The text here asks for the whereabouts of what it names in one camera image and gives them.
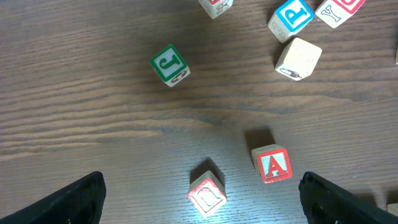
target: wood grain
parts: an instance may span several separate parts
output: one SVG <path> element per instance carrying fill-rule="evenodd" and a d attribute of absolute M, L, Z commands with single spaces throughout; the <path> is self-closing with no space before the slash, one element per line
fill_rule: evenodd
<path fill-rule="evenodd" d="M 0 1 L 2 154 L 398 96 L 397 1 L 368 1 L 337 29 L 312 21 L 299 37 L 323 54 L 297 83 L 274 71 L 285 45 L 266 25 L 281 3 L 237 0 L 212 21 L 197 1 Z M 175 88 L 149 65 L 167 44 L 192 71 Z"/>
<path fill-rule="evenodd" d="M 397 98 L 381 100 L 1 161 L 0 217 L 94 170 L 108 189 L 101 223 L 306 223 L 298 184 L 308 170 L 386 209 L 398 191 L 397 108 Z M 269 141 L 287 148 L 291 179 L 263 184 L 256 174 L 249 150 Z M 204 220 L 187 193 L 208 159 L 228 202 Z"/>

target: blue letter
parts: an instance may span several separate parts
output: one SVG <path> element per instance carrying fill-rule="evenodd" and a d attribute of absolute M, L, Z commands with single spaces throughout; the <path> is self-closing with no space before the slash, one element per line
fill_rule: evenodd
<path fill-rule="evenodd" d="M 285 16 L 291 24 L 294 24 L 294 22 L 303 15 L 307 15 L 307 12 L 303 8 L 301 8 L 297 13 L 291 9 L 286 10 L 285 12 Z"/>

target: alphabet block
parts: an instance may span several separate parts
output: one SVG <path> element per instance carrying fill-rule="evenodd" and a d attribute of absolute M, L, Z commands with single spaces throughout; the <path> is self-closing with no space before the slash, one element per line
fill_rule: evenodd
<path fill-rule="evenodd" d="M 321 54 L 321 48 L 295 38 L 282 52 L 275 71 L 299 81 L 312 74 Z"/>
<path fill-rule="evenodd" d="M 169 87 L 173 87 L 191 73 L 187 63 L 172 44 L 155 55 L 150 64 Z"/>
<path fill-rule="evenodd" d="M 225 188 L 210 170 L 190 184 L 188 198 L 205 218 L 226 203 Z"/>
<path fill-rule="evenodd" d="M 217 18 L 227 9 L 232 7 L 234 0 L 199 0 L 201 6 L 212 19 Z"/>
<path fill-rule="evenodd" d="M 387 212 L 398 217 L 398 203 L 387 205 Z"/>
<path fill-rule="evenodd" d="M 254 168 L 266 184 L 293 176 L 286 149 L 276 144 L 251 151 Z"/>
<path fill-rule="evenodd" d="M 299 33 L 313 18 L 313 11 L 303 0 L 289 0 L 276 10 L 268 28 L 282 43 Z"/>
<path fill-rule="evenodd" d="M 366 0 L 325 0 L 315 14 L 330 27 L 336 28 L 347 21 Z"/>

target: black object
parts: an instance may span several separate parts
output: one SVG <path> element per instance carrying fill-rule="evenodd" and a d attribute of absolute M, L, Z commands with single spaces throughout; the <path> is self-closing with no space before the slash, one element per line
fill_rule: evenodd
<path fill-rule="evenodd" d="M 309 224 L 398 223 L 398 217 L 357 198 L 313 172 L 304 174 L 298 189 Z"/>
<path fill-rule="evenodd" d="M 101 172 L 80 180 L 0 220 L 0 224 L 98 224 L 106 187 Z"/>

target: red letter a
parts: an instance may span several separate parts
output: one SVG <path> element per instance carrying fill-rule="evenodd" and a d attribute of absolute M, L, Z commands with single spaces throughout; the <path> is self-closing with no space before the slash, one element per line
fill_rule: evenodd
<path fill-rule="evenodd" d="M 270 156 L 270 161 L 269 161 L 269 169 L 268 169 L 268 174 L 266 175 L 266 178 L 273 178 L 274 174 L 272 172 L 278 171 L 278 176 L 280 175 L 285 175 L 287 174 L 287 171 L 283 170 L 279 163 L 274 159 L 273 156 Z"/>

